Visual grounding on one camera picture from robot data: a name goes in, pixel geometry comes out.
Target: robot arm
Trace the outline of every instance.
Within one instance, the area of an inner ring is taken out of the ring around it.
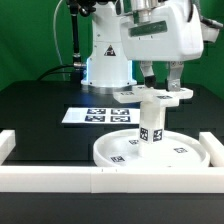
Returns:
[[[215,42],[223,26],[201,16],[199,0],[118,0],[116,12],[125,55],[141,61],[145,85],[155,83],[152,61],[167,61],[169,91],[180,90],[183,61],[200,58],[203,42]]]

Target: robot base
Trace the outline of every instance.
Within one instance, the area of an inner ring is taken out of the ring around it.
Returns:
[[[199,141],[164,131],[162,141],[149,144],[149,153],[139,155],[139,129],[116,131],[94,144],[94,161],[100,167],[207,167],[210,156]]]
[[[93,93],[100,94],[113,94],[118,91],[130,91],[132,86],[124,86],[124,87],[96,87],[91,85],[82,85],[82,90]]]

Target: white robot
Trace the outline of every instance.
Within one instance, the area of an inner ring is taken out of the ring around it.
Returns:
[[[181,88],[183,61],[201,57],[203,41],[214,42],[222,24],[202,18],[189,0],[118,0],[122,45],[128,60],[140,61],[145,85],[115,92],[120,103],[141,102],[139,129],[107,134],[94,145],[98,166],[208,166],[209,154],[199,141],[164,130],[166,107],[193,96]],[[168,61],[167,90],[153,88],[152,61]]]

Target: white border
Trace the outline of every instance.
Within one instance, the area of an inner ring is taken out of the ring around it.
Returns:
[[[215,160],[224,147],[213,138],[211,133],[201,133],[199,141],[208,151],[213,150]],[[14,131],[0,133],[0,161],[14,146]],[[224,193],[224,168],[0,166],[0,192]]]

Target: warning label sticker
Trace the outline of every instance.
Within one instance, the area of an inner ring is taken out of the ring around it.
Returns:
[[[105,52],[104,56],[116,56],[113,47],[110,45]]]

